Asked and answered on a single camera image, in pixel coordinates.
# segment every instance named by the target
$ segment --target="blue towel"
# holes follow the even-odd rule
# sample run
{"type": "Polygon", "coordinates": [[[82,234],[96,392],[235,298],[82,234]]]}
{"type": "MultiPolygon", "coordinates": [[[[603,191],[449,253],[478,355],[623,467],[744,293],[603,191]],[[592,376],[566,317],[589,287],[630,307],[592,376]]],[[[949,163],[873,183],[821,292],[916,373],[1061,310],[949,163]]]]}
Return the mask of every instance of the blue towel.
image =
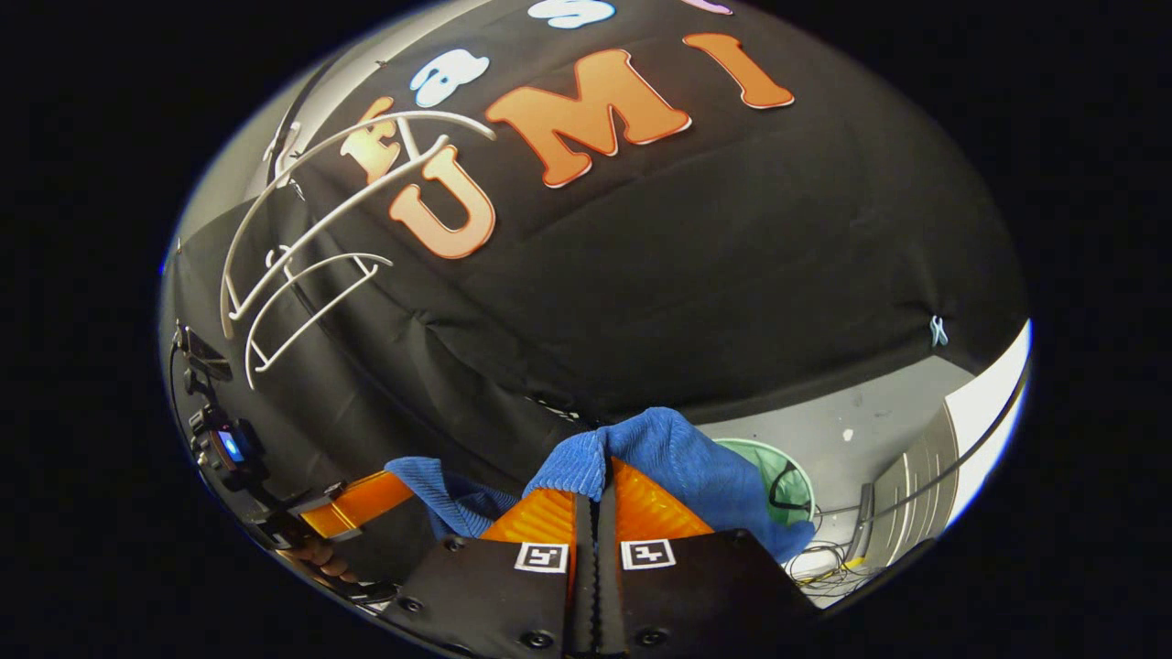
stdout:
{"type": "Polygon", "coordinates": [[[519,501],[462,476],[445,474],[434,457],[400,457],[388,462],[384,469],[398,476],[427,504],[436,538],[449,534],[478,538],[519,501]]]}
{"type": "MultiPolygon", "coordinates": [[[[662,407],[563,441],[525,495],[550,488],[599,501],[606,456],[646,474],[714,530],[748,529],[778,563],[797,556],[813,538],[810,522],[783,526],[770,518],[761,473],[752,463],[706,437],[679,412],[662,407]]],[[[387,470],[428,504],[434,529],[445,532],[478,537],[517,501],[443,474],[437,460],[402,457],[389,462],[387,470]]]]}

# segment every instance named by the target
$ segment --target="orange letter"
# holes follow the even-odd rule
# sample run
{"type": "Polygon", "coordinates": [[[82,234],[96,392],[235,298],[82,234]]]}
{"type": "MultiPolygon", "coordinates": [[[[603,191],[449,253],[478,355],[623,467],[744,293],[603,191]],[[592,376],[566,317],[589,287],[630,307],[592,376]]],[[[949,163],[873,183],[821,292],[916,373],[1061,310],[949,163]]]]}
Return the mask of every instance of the orange letter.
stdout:
{"type": "Polygon", "coordinates": [[[757,62],[741,49],[741,42],[727,34],[689,34],[683,42],[699,48],[720,62],[741,86],[741,100],[750,108],[779,108],[793,102],[793,94],[778,87],[757,62]]]}
{"type": "Polygon", "coordinates": [[[423,165],[423,178],[438,181],[452,193],[468,211],[468,223],[452,231],[444,226],[440,218],[420,199],[420,186],[408,185],[390,203],[390,218],[402,222],[415,233],[415,237],[437,257],[445,259],[464,258],[481,249],[497,222],[497,211],[492,208],[484,190],[469,178],[468,172],[456,162],[456,148],[448,144],[423,165]]]}
{"type": "Polygon", "coordinates": [[[688,113],[668,106],[631,68],[626,50],[587,55],[574,64],[574,76],[577,100],[520,87],[497,98],[484,113],[489,121],[513,127],[529,142],[545,164],[541,179],[550,188],[561,188],[591,168],[590,156],[571,151],[559,135],[607,156],[619,152],[612,109],[622,117],[622,136],[632,144],[648,144],[691,125],[688,113]]]}
{"type": "MultiPolygon", "coordinates": [[[[375,98],[374,103],[370,104],[370,109],[362,115],[359,122],[370,121],[386,113],[394,102],[394,100],[387,96],[375,98]]],[[[395,159],[398,158],[398,150],[401,148],[398,142],[391,142],[389,145],[382,142],[394,136],[395,120],[388,120],[383,123],[363,128],[362,130],[355,130],[342,142],[342,155],[353,156],[362,165],[362,169],[366,170],[367,185],[390,171],[390,165],[395,164],[395,159]]]]}

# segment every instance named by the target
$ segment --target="green bucket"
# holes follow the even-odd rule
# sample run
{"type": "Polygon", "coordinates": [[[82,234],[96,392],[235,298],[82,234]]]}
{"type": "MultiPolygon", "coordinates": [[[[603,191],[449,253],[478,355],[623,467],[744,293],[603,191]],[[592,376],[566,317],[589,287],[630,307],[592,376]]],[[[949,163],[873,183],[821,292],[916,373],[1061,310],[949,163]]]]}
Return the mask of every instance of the green bucket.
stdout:
{"type": "Polygon", "coordinates": [[[813,521],[813,485],[802,467],[776,448],[752,440],[713,440],[751,462],[761,471],[769,516],[789,526],[813,521]]]}

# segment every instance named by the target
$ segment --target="gray floor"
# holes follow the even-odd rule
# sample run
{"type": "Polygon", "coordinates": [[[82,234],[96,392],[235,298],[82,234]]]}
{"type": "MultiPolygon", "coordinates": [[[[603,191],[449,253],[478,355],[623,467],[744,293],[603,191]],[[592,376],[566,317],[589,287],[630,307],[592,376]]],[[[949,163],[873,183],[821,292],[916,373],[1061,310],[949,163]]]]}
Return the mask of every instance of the gray floor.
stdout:
{"type": "MultiPolygon", "coordinates": [[[[933,356],[802,405],[699,428],[714,440],[740,437],[781,449],[810,477],[818,508],[834,510],[858,505],[863,483],[883,474],[945,396],[972,379],[933,356]]],[[[827,515],[815,537],[849,542],[854,521],[854,512],[827,515]]]]}

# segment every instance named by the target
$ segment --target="white letter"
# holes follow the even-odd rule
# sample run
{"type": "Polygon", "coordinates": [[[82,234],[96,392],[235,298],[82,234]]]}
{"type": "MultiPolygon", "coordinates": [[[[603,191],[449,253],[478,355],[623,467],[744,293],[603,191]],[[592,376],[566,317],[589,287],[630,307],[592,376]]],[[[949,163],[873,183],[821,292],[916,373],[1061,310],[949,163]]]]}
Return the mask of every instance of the white letter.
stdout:
{"type": "Polygon", "coordinates": [[[706,12],[711,12],[714,14],[724,14],[725,16],[732,15],[732,9],[729,9],[724,5],[715,5],[706,0],[683,0],[683,1],[691,5],[693,7],[703,9],[706,12]]]}
{"type": "Polygon", "coordinates": [[[438,106],[457,87],[481,77],[488,68],[488,57],[473,57],[463,48],[448,50],[424,64],[411,79],[411,89],[418,89],[415,103],[421,108],[438,106]]]}
{"type": "Polygon", "coordinates": [[[550,27],[574,29],[605,21],[614,15],[614,7],[599,0],[541,0],[529,8],[529,15],[550,19],[550,27]]]}

